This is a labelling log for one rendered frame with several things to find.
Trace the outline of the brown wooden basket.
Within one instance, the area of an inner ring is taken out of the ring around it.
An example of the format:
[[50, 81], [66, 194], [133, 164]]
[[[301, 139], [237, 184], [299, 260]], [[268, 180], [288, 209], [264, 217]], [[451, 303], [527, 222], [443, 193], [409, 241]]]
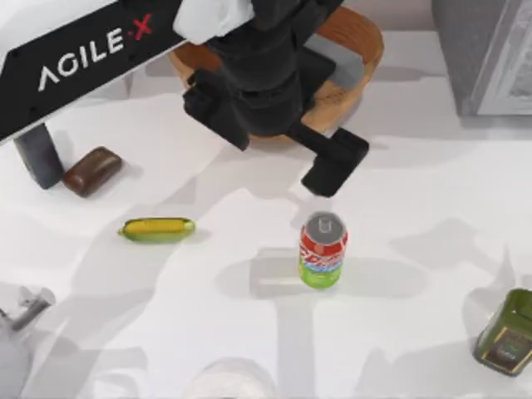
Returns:
[[369, 19], [340, 7], [306, 46], [337, 64], [314, 95], [302, 123], [319, 133], [339, 126], [351, 115], [383, 54], [381, 31]]

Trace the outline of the brown bread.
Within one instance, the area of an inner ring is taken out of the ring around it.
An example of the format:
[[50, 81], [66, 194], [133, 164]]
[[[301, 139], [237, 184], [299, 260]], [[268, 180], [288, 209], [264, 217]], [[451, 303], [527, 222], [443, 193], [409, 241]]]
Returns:
[[105, 146], [84, 155], [62, 178], [62, 183], [76, 195], [87, 198], [96, 193], [123, 166], [123, 159]]

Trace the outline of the green tin can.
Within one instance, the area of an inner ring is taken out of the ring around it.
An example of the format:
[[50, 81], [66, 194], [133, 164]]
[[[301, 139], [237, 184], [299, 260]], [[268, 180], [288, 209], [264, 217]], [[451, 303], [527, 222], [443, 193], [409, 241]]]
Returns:
[[514, 288], [478, 337], [473, 356], [511, 377], [532, 361], [532, 291]]

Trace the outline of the yellow corn cob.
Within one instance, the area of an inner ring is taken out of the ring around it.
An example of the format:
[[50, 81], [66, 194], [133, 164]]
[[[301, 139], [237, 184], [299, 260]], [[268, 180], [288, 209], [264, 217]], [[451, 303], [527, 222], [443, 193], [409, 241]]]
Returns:
[[140, 243], [178, 242], [195, 232], [195, 222], [187, 218], [141, 218], [126, 221], [118, 234]]

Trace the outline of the white and grey object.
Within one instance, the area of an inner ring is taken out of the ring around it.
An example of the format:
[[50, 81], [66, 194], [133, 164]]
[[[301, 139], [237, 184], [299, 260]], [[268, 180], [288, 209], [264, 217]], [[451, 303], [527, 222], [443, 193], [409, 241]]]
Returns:
[[23, 311], [13, 316], [0, 308], [0, 399], [20, 399], [32, 369], [27, 332], [55, 303], [55, 294], [49, 288], [33, 292], [20, 287], [18, 306]]

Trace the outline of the grey cabinet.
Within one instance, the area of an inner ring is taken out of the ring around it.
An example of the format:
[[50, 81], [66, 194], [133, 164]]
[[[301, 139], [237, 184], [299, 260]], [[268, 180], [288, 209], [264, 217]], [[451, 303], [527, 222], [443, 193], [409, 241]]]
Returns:
[[431, 0], [460, 116], [532, 116], [532, 0]]

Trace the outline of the red and green can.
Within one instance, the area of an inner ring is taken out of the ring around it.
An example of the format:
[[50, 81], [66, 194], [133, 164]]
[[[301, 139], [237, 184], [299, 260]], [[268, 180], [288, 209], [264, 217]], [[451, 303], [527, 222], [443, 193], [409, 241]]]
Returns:
[[331, 288], [340, 278], [347, 241], [347, 227], [336, 214], [327, 211], [311, 214], [299, 235], [301, 280], [311, 288]]

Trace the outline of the white rounded object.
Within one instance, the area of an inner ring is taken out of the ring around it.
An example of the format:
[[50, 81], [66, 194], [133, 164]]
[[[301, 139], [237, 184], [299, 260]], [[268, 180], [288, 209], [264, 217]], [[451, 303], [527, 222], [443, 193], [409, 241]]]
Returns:
[[199, 372], [181, 399], [280, 399], [280, 394], [273, 378], [257, 362], [226, 357]]

